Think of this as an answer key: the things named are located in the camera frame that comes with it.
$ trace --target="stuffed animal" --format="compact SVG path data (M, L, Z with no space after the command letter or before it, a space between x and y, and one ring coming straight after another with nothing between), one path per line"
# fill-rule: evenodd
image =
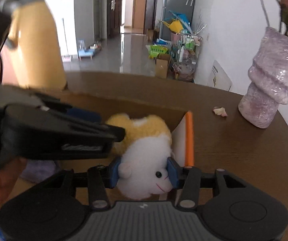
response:
M126 114L112 116L109 125L125 128L125 138L114 146L122 154L117 188L131 199L149 198L172 189L166 170L171 155L171 132L158 116L130 119Z

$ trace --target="vase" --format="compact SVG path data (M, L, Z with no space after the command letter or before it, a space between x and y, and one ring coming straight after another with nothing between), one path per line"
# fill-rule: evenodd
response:
M253 125L267 128L280 104L288 104L288 37L267 27L248 72L252 81L238 105Z

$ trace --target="plush toy eye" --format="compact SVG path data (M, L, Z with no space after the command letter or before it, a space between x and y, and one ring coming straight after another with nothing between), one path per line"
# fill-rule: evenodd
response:
M161 178L162 177L162 173L158 171L158 172L155 173L155 176L158 177L158 178Z

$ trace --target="refrigerator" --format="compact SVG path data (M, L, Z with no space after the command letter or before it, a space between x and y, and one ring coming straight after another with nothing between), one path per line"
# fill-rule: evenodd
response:
M174 11L177 13L184 13L187 16L187 19L191 23L192 16L193 16L193 9L194 9L194 3L191 6L191 0L188 1L188 4L186 5L187 0L166 0L166 9L165 9L165 15L164 19L168 19L173 17L173 15L169 11ZM167 28L165 25L162 27L162 35L161 38L164 40L171 40L171 32L169 28Z

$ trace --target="wooden table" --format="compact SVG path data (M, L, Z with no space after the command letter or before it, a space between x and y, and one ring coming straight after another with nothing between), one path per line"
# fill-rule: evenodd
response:
M68 87L105 97L137 99L193 112L196 166L204 172L225 168L288 208L288 126L277 113L267 129L238 112L242 96L196 84L112 73L67 73ZM225 107L227 118L215 116ZM288 228L283 241L288 241Z

